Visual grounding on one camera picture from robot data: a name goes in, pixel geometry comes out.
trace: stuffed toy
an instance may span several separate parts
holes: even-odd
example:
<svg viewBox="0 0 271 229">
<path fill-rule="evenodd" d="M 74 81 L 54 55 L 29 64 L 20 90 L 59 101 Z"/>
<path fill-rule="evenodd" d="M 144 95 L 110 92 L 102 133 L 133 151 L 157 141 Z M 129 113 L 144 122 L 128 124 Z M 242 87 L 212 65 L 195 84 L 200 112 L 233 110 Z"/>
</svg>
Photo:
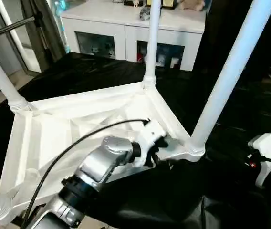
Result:
<svg viewBox="0 0 271 229">
<path fill-rule="evenodd" d="M 201 11 L 205 5 L 204 0 L 180 0 L 179 8 Z"/>
</svg>

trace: glass cabinet door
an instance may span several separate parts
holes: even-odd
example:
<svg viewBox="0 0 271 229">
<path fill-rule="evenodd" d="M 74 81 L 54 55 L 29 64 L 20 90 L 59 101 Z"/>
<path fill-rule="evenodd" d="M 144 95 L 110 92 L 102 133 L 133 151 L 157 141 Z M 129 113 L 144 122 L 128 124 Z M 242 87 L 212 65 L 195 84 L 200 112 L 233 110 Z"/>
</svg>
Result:
<svg viewBox="0 0 271 229">
<path fill-rule="evenodd" d="M 116 60 L 126 59 L 124 25 L 77 20 L 65 16 L 63 14 L 62 20 L 72 52 Z"/>
<path fill-rule="evenodd" d="M 80 53 L 115 59 L 113 36 L 76 32 Z"/>
<path fill-rule="evenodd" d="M 147 42 L 137 41 L 137 62 L 146 63 Z M 156 66 L 180 69 L 184 46 L 158 43 Z"/>
</svg>

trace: black fabric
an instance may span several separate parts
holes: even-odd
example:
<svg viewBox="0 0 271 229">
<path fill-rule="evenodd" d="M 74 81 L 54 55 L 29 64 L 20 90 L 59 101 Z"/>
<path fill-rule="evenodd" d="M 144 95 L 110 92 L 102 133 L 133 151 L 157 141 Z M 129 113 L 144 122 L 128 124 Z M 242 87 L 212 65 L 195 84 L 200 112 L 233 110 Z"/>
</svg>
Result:
<svg viewBox="0 0 271 229">
<path fill-rule="evenodd" d="M 40 69 L 42 71 L 48 69 L 65 55 L 49 5 L 45 0 L 21 0 L 21 10 L 24 18 L 42 15 L 42 19 L 27 23 L 25 26 Z"/>
<path fill-rule="evenodd" d="M 141 64 L 70 53 L 20 90 L 28 101 L 139 82 Z M 191 134 L 217 76 L 156 69 L 157 89 Z M 0 176 L 14 115 L 0 104 Z M 239 83 L 198 163 L 151 169 L 109 183 L 90 216 L 115 227 L 271 228 L 271 196 L 254 186 L 244 164 L 247 142 L 271 132 L 271 85 Z"/>
</svg>

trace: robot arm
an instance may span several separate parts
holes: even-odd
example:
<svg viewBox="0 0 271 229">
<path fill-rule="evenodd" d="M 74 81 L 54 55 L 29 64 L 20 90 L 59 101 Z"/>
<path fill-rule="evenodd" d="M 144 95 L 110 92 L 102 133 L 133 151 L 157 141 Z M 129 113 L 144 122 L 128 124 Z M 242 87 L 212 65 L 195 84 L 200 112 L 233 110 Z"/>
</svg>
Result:
<svg viewBox="0 0 271 229">
<path fill-rule="evenodd" d="M 75 173 L 64 179 L 64 187 L 54 196 L 27 229 L 76 228 L 85 217 L 87 208 L 97 197 L 117 166 L 132 163 L 141 167 L 149 149 L 166 132 L 157 121 L 149 122 L 135 142 L 108 136 L 89 153 Z"/>
</svg>

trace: figurine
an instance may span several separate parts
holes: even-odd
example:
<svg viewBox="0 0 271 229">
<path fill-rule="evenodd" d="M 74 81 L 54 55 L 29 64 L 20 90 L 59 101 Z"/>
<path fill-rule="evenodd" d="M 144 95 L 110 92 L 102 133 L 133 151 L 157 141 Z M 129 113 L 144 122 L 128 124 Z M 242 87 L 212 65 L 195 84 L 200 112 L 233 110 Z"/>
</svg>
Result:
<svg viewBox="0 0 271 229">
<path fill-rule="evenodd" d="M 147 21 L 150 19 L 150 7 L 145 6 L 140 11 L 140 19 L 143 21 Z"/>
<path fill-rule="evenodd" d="M 139 5 L 139 3 L 140 3 L 140 2 L 139 2 L 139 0 L 134 0 L 134 7 L 136 7 L 136 8 L 137 8 L 137 7 L 138 7 L 138 5 Z"/>
<path fill-rule="evenodd" d="M 204 0 L 181 0 L 179 3 L 179 8 L 181 10 L 191 9 L 196 11 L 201 11 L 205 7 L 206 3 Z"/>
</svg>

